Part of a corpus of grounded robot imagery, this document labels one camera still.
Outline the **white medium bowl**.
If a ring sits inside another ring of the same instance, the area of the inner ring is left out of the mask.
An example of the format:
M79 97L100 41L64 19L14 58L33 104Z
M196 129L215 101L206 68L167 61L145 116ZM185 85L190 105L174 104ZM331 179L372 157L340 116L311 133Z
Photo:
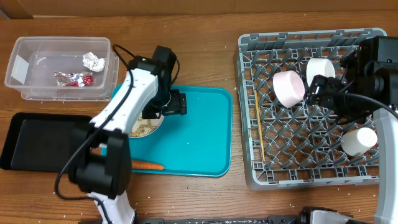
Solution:
M317 75L335 78L335 69L332 62L326 58L311 58L306 67L307 84L310 86Z

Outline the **pink bowl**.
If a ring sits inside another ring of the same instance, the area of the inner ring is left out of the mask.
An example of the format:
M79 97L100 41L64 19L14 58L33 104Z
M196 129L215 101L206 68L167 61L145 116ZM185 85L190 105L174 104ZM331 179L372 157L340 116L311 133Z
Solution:
M273 89L279 102L291 108L304 99L305 87L297 72L278 72L273 77Z

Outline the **small white cup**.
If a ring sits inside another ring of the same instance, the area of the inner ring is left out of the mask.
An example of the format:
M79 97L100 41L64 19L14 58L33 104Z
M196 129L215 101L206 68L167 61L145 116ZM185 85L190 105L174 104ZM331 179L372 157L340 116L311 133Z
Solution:
M377 143L377 134L371 128L359 128L342 136L342 149L349 156L364 154Z

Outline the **orange carrot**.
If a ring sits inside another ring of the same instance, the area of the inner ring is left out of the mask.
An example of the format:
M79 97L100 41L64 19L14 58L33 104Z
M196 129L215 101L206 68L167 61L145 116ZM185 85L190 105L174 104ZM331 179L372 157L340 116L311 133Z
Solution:
M164 170L165 167L161 164L155 164L151 162L136 161L132 160L132 168L138 170Z

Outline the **wooden chopstick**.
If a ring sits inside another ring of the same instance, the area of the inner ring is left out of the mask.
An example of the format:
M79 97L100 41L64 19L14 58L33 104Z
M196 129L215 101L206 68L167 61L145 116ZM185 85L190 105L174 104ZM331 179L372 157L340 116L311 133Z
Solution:
M262 157L262 163L264 163L265 162L265 152L264 152L264 142L263 142L263 137L262 137L262 125L261 125L261 116L260 116L260 110L259 110L257 90L254 90L254 99L255 99L256 118L257 118L259 140L260 140L260 147L261 147L261 157Z

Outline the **white napkin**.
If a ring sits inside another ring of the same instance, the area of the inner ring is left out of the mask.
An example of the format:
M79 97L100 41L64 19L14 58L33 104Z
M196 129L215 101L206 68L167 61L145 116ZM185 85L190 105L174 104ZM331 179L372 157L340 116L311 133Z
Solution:
M106 65L105 58L98 58L92 52L88 52L83 55L83 66L93 72L101 72L104 70Z

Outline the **red foil snack wrapper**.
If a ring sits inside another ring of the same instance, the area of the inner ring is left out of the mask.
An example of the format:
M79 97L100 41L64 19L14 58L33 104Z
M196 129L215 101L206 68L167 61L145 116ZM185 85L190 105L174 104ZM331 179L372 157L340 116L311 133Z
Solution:
M81 73L62 73L55 72L54 77L58 86L91 86L94 84L93 74L91 72Z

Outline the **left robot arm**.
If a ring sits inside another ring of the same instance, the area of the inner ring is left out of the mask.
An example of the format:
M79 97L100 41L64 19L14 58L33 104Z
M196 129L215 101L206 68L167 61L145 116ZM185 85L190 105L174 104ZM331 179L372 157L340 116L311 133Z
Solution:
M93 200L102 223L135 223L126 189L132 170L129 134L138 118L187 113L186 95L172 89L180 67L174 52L157 46L152 57L123 63L126 77L105 109L73 131L72 155L61 174Z

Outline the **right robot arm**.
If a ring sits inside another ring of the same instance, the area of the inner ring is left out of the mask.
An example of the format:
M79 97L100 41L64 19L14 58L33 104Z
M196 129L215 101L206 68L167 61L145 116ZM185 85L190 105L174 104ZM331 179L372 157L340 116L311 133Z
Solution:
M347 123L373 117L379 138L379 199L375 223L397 223L397 38L362 40L357 51L340 60L341 80L314 77L308 105L334 111Z

